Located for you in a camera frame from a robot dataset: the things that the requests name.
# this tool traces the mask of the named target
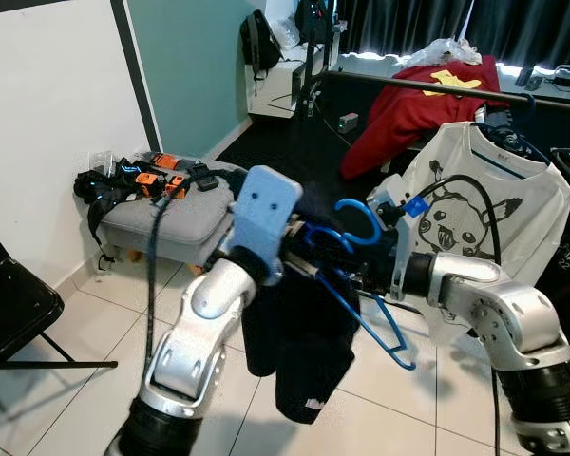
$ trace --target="black trim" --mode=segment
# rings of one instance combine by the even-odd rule
[[[140,69],[137,61],[137,54],[135,46],[133,45],[133,36],[131,35],[131,28],[126,18],[126,11],[124,10],[124,0],[110,0],[112,11],[114,12],[114,20],[116,21],[116,28],[121,37],[121,44],[123,45],[124,58],[126,65],[129,68],[129,76],[131,76],[131,83],[135,91],[135,98],[142,114],[143,128],[145,129],[145,136],[150,144],[150,149],[154,152],[162,152],[159,145],[159,137],[154,127],[152,118],[152,110],[150,103],[145,93],[143,86],[142,70]]]
[[[49,3],[66,1],[68,0],[0,0],[0,12],[38,7],[40,5],[48,5]]]
[[[488,157],[480,154],[479,152],[475,152],[473,149],[471,149],[471,153],[477,157],[478,159],[482,159],[484,162],[488,162],[490,163],[492,166],[502,169],[503,171],[509,173],[512,176],[515,176],[518,179],[525,179],[525,176],[522,176],[521,174],[516,173],[515,171],[511,171],[510,169],[506,168],[505,166],[502,166],[500,163],[498,163],[497,161],[493,161],[491,159],[489,159]]]

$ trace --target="black chair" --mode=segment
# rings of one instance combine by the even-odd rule
[[[63,309],[61,297],[12,259],[0,243],[0,370],[117,367],[116,361],[75,361],[44,333]],[[66,361],[9,361],[38,335]]]

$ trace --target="chair leg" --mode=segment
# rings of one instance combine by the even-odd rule
[[[0,371],[12,371],[18,369],[114,369],[118,366],[118,361],[76,361],[67,354],[67,351],[62,349],[57,342],[48,337],[45,333],[41,332],[40,335],[67,361],[3,361],[0,363]]]
[[[59,354],[61,354],[67,361],[72,361],[72,362],[74,361],[74,358],[72,358],[69,354],[67,354],[67,352],[57,344],[57,342],[48,337],[44,332],[41,332],[40,336],[43,339],[45,339],[49,343],[49,345],[57,352],[59,352]]]
[[[117,366],[118,361],[5,361],[0,363],[0,371],[18,369],[114,369]]]

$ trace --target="metal rod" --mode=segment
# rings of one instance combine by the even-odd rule
[[[420,81],[409,81],[407,79],[385,78],[382,76],[367,76],[364,74],[347,73],[345,71],[328,71],[327,73],[334,78],[356,79],[360,81],[370,81],[382,83],[386,86],[398,86],[404,88],[414,88],[418,90],[430,90],[431,92],[449,93],[452,95],[461,95],[464,97],[481,98],[483,100],[492,100],[497,102],[508,102],[512,104],[528,105],[530,100],[523,95],[515,95],[512,93],[490,92],[487,90],[477,90],[474,88],[454,87],[451,85],[442,85],[434,83],[424,83]],[[553,102],[551,100],[534,99],[536,106],[553,107],[556,109],[564,109],[570,111],[570,104],[562,102]]]
[[[325,44],[323,45],[323,67],[330,65],[330,54],[332,53],[332,22],[333,22],[333,8],[334,0],[328,0],[327,3],[327,17],[325,20]]]
[[[311,84],[311,79],[313,78],[313,66],[314,66],[314,46],[316,44],[314,28],[308,33],[308,44],[306,48],[306,67],[304,68],[304,86]]]
[[[82,369],[116,368],[118,361],[5,361],[0,363],[0,371],[18,369]]]
[[[74,358],[72,358],[69,354],[67,354],[67,352],[62,349],[57,342],[55,342],[53,339],[51,339],[50,337],[48,337],[46,334],[44,334],[43,332],[40,333],[40,336],[45,339],[48,344],[55,349],[57,352],[59,352],[59,354],[61,354],[67,361],[74,361]]]

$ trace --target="yellow logo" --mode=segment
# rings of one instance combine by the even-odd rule
[[[479,87],[482,82],[477,79],[471,79],[470,81],[461,81],[458,76],[454,76],[449,72],[448,69],[442,69],[436,73],[430,73],[431,78],[435,78],[437,82],[435,84],[443,84],[444,86],[454,86],[462,88],[475,88]],[[446,95],[445,93],[431,92],[430,90],[423,90],[424,94],[428,97]]]

